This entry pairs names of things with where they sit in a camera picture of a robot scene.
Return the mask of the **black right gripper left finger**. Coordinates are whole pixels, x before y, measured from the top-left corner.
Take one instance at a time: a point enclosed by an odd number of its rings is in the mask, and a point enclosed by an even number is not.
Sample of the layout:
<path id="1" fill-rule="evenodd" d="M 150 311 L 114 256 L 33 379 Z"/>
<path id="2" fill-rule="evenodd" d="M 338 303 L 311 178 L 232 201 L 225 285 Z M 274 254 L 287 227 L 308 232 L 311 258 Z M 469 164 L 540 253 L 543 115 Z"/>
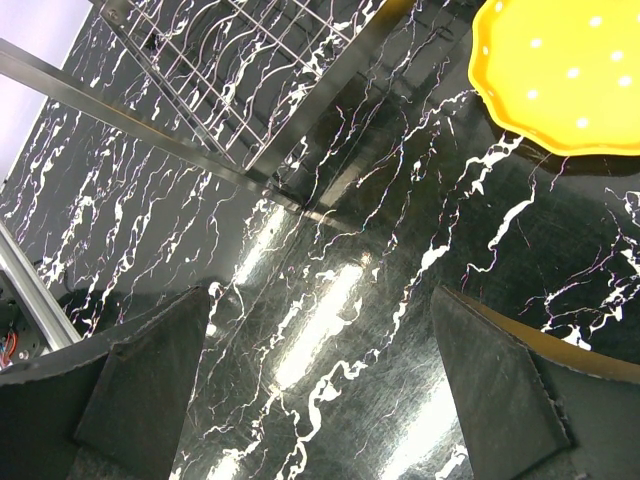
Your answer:
<path id="1" fill-rule="evenodd" d="M 194 287 L 1 374 L 4 479 L 166 479 L 205 339 Z"/>

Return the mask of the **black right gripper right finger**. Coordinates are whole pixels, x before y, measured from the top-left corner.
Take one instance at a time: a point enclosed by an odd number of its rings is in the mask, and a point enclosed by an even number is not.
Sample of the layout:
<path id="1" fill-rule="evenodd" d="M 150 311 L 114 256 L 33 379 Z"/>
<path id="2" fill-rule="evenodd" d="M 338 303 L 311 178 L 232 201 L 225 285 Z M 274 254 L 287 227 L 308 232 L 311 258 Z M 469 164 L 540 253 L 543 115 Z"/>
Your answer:
<path id="1" fill-rule="evenodd" d="M 446 287 L 430 312 L 475 478 L 638 478 L 638 365 Z"/>

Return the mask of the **yellow polka dot plate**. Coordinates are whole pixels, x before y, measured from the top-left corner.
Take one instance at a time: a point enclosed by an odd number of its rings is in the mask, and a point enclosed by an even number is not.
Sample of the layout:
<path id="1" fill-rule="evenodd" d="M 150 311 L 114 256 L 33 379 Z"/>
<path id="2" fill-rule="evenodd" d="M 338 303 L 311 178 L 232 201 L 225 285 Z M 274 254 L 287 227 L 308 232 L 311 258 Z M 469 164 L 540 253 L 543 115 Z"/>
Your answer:
<path id="1" fill-rule="evenodd" d="M 497 125 L 560 156 L 638 155 L 638 2 L 487 1 L 471 33 Z"/>

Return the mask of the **stainless steel dish rack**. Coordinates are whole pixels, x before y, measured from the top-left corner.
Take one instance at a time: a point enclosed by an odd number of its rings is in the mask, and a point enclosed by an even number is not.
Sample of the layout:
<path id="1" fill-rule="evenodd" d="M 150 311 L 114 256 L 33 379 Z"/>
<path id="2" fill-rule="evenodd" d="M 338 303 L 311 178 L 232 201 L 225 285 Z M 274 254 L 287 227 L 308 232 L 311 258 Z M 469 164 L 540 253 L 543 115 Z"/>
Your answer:
<path id="1" fill-rule="evenodd" d="M 411 10 L 408 1 L 98 1 L 186 140 L 3 41 L 1 72 L 290 211 L 278 169 Z"/>

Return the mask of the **aluminium frame rail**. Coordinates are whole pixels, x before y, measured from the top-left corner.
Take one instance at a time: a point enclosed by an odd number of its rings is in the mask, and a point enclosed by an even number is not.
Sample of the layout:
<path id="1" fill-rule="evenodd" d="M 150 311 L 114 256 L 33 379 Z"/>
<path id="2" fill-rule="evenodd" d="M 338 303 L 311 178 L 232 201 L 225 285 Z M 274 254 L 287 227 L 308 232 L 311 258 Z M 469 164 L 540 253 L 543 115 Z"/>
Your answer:
<path id="1" fill-rule="evenodd" d="M 4 223 L 1 223 L 1 272 L 27 320 L 50 351 L 81 341 L 81 336 Z"/>

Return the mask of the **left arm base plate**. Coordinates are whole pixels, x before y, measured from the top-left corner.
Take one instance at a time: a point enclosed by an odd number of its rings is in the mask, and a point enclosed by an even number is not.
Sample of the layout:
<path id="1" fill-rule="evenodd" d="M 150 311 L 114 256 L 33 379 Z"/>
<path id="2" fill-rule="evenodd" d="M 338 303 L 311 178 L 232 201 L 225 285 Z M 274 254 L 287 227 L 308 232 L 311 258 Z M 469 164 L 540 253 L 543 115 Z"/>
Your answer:
<path id="1" fill-rule="evenodd" d="M 35 358 L 42 342 L 20 305 L 1 289 L 1 369 Z"/>

